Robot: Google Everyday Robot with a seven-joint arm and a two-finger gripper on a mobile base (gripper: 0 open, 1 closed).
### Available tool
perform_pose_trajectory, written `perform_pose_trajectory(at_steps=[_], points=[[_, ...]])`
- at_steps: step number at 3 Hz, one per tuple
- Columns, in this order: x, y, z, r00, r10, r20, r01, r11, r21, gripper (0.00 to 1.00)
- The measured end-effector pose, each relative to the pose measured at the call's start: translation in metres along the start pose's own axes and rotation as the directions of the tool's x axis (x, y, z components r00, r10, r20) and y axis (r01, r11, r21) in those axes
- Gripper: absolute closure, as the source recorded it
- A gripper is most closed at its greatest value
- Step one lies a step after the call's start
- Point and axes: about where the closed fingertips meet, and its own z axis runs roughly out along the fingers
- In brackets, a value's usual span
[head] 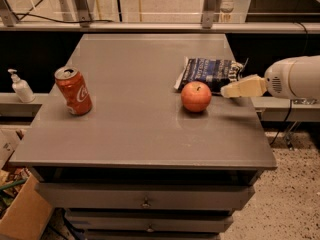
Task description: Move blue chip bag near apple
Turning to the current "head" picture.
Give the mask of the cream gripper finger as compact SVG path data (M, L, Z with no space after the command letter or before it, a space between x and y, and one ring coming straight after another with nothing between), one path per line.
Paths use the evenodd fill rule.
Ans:
M267 91L266 81L258 75L250 75L221 88L225 98L261 97Z

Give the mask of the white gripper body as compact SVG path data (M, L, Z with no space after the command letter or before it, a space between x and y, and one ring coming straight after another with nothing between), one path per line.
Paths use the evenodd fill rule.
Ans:
M293 94L290 89L289 76L293 66L292 58L283 59L272 64L265 72L267 91L276 98L290 99Z

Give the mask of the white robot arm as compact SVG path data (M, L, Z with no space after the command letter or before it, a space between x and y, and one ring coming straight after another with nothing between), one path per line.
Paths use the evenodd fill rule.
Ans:
M273 63L263 77L249 75L221 88L225 98L262 97L320 99L320 56L286 58Z

